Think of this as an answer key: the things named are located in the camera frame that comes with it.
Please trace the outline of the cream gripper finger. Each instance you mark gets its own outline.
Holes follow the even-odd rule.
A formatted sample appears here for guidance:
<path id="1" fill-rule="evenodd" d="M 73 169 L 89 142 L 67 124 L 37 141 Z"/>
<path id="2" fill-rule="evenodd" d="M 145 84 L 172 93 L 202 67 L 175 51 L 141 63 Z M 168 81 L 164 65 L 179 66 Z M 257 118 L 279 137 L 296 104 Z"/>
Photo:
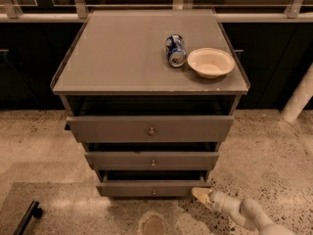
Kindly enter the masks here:
<path id="1" fill-rule="evenodd" d="M 202 188 L 202 187 L 193 187 L 192 188 L 192 195 L 202 204 L 205 206 L 210 206 L 211 201 L 209 195 L 212 193 L 212 190 L 209 188 Z"/>

